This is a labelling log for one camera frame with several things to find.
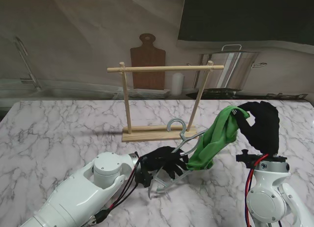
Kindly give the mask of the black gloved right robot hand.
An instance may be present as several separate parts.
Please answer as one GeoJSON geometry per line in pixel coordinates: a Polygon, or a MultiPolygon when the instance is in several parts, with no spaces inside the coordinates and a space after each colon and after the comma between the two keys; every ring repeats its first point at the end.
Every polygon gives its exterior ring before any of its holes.
{"type": "Polygon", "coordinates": [[[236,109],[234,117],[241,133],[252,147],[269,156],[278,153],[280,119],[275,106],[265,101],[247,102],[236,109]],[[252,126],[244,117],[243,110],[255,117],[252,126]]]}

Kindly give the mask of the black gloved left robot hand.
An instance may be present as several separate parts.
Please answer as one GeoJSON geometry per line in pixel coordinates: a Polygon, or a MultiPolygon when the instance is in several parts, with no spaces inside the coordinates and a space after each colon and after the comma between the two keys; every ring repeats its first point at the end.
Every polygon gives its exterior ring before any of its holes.
{"type": "Polygon", "coordinates": [[[155,171],[162,168],[167,172],[171,179],[175,179],[176,175],[181,176],[183,170],[187,169],[189,157],[183,155],[183,151],[178,149],[176,152],[174,147],[163,146],[142,156],[141,165],[147,171],[155,171]]]}

